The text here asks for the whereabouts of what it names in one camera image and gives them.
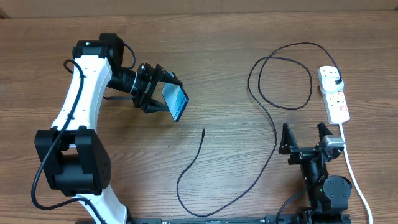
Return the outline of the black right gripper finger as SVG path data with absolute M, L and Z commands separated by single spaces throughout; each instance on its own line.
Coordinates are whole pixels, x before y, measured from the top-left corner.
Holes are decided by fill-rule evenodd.
M 288 123 L 283 124 L 282 138 L 279 146 L 279 154 L 293 154 L 297 153 L 299 145 L 296 142 L 295 136 Z
M 333 135 L 333 133 L 327 128 L 326 124 L 323 122 L 317 124 L 317 128 L 320 137 Z

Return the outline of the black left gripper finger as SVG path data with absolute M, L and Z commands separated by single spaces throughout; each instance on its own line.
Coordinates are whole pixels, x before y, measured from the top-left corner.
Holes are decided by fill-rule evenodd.
M 159 64 L 155 66 L 155 79 L 164 83 L 170 83 L 178 86 L 182 85 L 182 82 L 177 77 L 171 75 Z
M 169 108 L 167 105 L 150 98 L 143 104 L 142 110 L 145 114 L 149 114 L 149 113 L 156 113 L 156 112 L 160 112 L 160 111 L 168 111 Z

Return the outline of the blue-screen Samsung smartphone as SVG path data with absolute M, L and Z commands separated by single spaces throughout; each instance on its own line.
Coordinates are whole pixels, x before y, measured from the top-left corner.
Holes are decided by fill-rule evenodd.
M 175 122 L 178 122 L 188 105 L 189 97 L 181 85 L 166 83 L 162 89 L 162 96 Z

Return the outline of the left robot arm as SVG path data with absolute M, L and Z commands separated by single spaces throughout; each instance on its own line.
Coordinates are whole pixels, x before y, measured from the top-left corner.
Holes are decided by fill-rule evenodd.
M 96 132 L 105 89 L 124 92 L 146 114 L 168 111 L 174 121 L 189 101 L 176 74 L 160 65 L 124 67 L 126 47 L 115 33 L 79 41 L 63 64 L 72 81 L 62 109 L 51 128 L 38 131 L 34 139 L 37 173 L 68 203 L 80 202 L 94 223 L 133 221 L 111 188 L 111 159 Z

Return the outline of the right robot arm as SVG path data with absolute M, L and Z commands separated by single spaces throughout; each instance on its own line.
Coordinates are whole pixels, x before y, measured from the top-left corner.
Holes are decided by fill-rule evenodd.
M 326 163 L 343 152 L 345 142 L 334 135 L 324 123 L 317 125 L 319 143 L 314 147 L 300 147 L 288 123 L 283 124 L 279 154 L 289 155 L 288 164 L 299 165 L 305 190 L 289 198 L 276 215 L 277 223 L 350 223 L 348 209 L 352 183 L 346 177 L 330 175 Z M 308 204 L 294 215 L 282 215 L 284 208 L 307 193 Z

